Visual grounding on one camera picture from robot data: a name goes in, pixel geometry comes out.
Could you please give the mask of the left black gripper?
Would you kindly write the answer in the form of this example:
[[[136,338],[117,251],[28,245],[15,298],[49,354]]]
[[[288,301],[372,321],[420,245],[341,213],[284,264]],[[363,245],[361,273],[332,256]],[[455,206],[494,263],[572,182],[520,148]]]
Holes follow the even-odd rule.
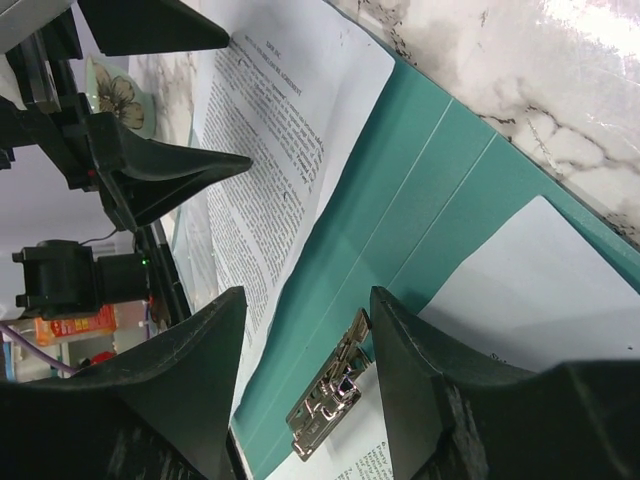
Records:
[[[99,50],[131,56],[224,49],[229,34],[178,0],[80,0]],[[37,145],[71,190],[99,192],[119,230],[159,220],[206,187],[248,171],[231,153],[144,139],[90,115],[69,61],[83,57],[70,1],[1,3],[1,168]],[[89,117],[89,132],[86,119]]]

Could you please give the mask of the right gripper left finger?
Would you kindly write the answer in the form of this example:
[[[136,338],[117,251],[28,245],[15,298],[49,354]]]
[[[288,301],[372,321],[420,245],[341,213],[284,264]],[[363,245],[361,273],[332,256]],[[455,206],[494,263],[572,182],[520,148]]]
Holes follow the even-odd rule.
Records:
[[[2,478],[219,478],[246,310],[232,287],[67,379],[2,383]]]

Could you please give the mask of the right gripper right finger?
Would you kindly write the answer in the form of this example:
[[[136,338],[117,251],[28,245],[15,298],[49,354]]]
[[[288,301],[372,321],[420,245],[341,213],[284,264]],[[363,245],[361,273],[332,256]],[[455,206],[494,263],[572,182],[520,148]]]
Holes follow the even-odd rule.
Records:
[[[397,479],[635,479],[639,364],[571,361],[541,373],[487,357],[370,294]]]

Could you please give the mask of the printed paper sheets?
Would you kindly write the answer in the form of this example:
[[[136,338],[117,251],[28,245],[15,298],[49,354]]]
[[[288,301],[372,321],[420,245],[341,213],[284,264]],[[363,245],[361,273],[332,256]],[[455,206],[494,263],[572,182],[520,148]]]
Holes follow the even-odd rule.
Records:
[[[571,361],[639,364],[637,292],[542,197],[510,217],[413,315],[533,373]],[[315,453],[303,462],[293,451],[274,478],[397,479],[376,361],[362,385],[361,402]]]

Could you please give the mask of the metal folder clip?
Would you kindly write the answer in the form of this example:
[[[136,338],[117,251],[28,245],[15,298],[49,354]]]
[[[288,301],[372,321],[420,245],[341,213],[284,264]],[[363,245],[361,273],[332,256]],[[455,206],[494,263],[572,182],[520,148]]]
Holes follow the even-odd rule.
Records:
[[[294,404],[286,423],[292,450],[303,462],[320,447],[362,396],[356,380],[371,360],[362,345],[371,330],[367,312],[359,309],[305,391]]]

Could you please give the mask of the single printed paper sheet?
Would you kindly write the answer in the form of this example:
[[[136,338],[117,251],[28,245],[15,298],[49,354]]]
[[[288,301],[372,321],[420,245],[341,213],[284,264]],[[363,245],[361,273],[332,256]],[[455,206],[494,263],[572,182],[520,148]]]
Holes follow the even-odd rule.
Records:
[[[205,1],[201,10],[230,42],[199,56],[190,142],[252,164],[180,207],[174,253],[193,307],[245,290],[239,404],[394,60],[323,1]]]

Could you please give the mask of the teal plastic folder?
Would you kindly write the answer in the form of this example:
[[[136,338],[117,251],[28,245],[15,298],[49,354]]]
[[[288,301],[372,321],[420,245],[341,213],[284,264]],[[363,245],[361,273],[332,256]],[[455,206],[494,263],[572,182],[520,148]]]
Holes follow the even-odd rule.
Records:
[[[397,65],[275,310],[232,431],[251,479],[372,286],[420,313],[536,197],[639,296],[635,1],[343,1]]]

